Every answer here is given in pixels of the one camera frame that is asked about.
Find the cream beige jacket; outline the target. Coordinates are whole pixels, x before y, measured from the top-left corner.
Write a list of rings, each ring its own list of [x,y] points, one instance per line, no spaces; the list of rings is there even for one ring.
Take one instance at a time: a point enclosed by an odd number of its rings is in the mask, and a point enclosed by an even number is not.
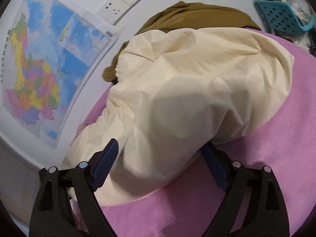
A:
[[[226,143],[264,125],[291,91],[294,57],[243,28],[147,31],[118,57],[118,82],[62,168],[88,161],[111,139],[118,157],[96,191],[103,206],[130,203],[176,179],[208,141]]]

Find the grey wardrobe door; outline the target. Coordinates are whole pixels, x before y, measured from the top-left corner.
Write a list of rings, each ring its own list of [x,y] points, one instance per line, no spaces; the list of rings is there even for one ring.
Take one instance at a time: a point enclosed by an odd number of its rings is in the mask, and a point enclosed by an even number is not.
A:
[[[1,142],[1,200],[14,218],[29,225],[40,187],[39,169]]]

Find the pink floral bed sheet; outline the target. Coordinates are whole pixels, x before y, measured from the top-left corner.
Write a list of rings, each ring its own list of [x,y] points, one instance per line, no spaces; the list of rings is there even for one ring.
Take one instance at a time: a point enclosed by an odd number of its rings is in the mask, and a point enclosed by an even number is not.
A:
[[[315,58],[244,28],[129,41],[62,168],[118,156],[95,192],[118,236],[290,236],[315,205]]]

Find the pink folded garment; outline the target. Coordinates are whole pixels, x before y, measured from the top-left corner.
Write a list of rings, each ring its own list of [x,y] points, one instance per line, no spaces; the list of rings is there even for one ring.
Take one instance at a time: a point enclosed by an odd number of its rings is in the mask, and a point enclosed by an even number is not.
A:
[[[72,144],[74,143],[74,141],[78,138],[78,136],[82,133],[82,131],[86,128],[86,126],[87,126],[87,125],[86,125],[85,123],[82,123],[82,124],[80,124],[80,125],[77,127],[75,136],[74,136],[73,140],[71,141],[70,146],[72,146]]]

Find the teal plastic storage rack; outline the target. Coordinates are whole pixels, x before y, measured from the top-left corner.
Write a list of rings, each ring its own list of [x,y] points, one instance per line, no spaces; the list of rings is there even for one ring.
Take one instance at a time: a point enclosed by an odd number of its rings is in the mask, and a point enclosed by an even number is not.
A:
[[[298,2],[254,0],[254,6],[271,31],[279,31],[297,37],[304,35],[315,25],[310,8],[304,11]]]

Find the olive brown garment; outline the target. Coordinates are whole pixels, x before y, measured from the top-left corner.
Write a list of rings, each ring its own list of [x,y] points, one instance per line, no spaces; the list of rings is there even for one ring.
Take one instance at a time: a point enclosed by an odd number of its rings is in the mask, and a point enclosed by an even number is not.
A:
[[[136,34],[181,29],[235,27],[261,30],[245,12],[230,7],[180,1],[149,18]]]

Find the colourful wall map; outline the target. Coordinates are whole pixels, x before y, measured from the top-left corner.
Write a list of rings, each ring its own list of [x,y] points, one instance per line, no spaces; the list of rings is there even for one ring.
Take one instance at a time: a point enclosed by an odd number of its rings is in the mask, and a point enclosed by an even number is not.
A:
[[[83,84],[117,34],[68,0],[23,0],[2,58],[3,106],[55,148]]]

